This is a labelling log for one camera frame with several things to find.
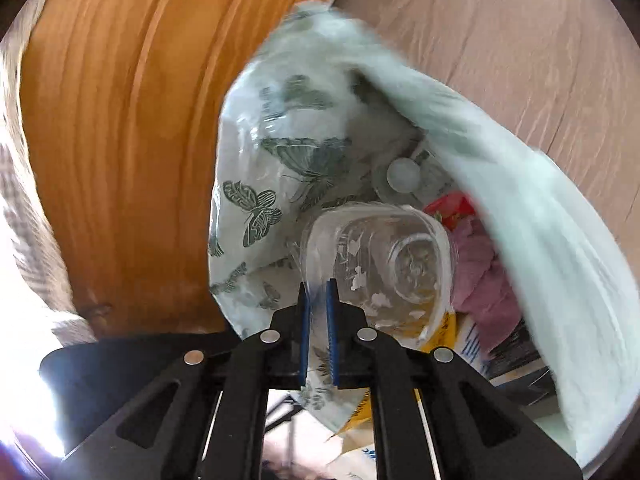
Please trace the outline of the crushed clear bottle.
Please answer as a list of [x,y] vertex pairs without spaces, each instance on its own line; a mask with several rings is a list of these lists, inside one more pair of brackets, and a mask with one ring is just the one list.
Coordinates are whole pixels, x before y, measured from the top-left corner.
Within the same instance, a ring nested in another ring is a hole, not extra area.
[[333,278],[371,325],[423,349],[450,307],[454,255],[447,230],[410,206],[347,203],[304,231],[300,270],[314,296]]

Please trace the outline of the butterfly print trash bag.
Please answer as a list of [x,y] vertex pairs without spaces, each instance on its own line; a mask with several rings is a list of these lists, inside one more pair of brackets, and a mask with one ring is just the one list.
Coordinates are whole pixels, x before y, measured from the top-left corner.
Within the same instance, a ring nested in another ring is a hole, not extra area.
[[506,264],[559,390],[586,477],[639,404],[639,291],[613,234],[552,160],[446,84],[414,70],[362,21],[305,2],[232,84],[219,118],[209,289],[242,336],[296,295],[288,255],[306,224],[379,202],[414,148],[468,192]]

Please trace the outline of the white medicine box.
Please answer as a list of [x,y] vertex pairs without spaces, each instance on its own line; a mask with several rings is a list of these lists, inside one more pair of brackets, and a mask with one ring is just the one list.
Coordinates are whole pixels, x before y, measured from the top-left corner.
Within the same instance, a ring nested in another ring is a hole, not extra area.
[[454,351],[470,364],[474,370],[487,379],[491,379],[491,359],[485,356],[480,346],[480,333],[476,324],[468,317],[462,316],[458,329]]

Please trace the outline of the purple cloth ball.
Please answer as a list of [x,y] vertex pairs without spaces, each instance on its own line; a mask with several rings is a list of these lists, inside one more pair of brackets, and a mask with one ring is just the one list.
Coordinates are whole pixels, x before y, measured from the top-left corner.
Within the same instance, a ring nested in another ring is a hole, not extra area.
[[461,220],[451,240],[457,253],[451,305],[476,324],[480,348],[488,356],[521,322],[518,298],[479,218]]

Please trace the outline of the red snack wrapper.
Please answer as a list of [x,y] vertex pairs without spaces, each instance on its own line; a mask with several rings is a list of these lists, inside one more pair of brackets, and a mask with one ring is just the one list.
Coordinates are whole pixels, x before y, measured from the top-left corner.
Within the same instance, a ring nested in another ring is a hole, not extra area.
[[423,211],[435,218],[450,232],[454,231],[465,218],[476,216],[476,211],[468,196],[460,191],[439,197],[425,206]]

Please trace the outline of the checkered bed blanket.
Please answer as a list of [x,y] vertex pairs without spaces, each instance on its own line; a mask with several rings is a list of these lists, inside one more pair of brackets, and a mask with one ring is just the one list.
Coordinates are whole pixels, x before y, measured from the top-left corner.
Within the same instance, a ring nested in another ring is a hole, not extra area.
[[96,340],[70,305],[70,285],[36,190],[18,90],[23,39],[1,40],[1,227],[27,300],[27,326],[42,324],[61,346]]

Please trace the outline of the black stool frame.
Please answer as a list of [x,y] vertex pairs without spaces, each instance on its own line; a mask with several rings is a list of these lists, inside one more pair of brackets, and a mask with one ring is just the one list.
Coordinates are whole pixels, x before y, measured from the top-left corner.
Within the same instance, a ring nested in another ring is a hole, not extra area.
[[266,411],[265,434],[292,422],[303,410],[303,405],[291,393],[276,396],[276,400],[268,406]]

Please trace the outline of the wooden bed frame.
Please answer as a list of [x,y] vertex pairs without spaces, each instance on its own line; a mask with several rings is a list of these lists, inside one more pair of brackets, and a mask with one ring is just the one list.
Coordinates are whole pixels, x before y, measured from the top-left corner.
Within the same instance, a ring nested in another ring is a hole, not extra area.
[[47,0],[22,64],[40,200],[100,337],[214,332],[207,239],[218,114],[304,0]]

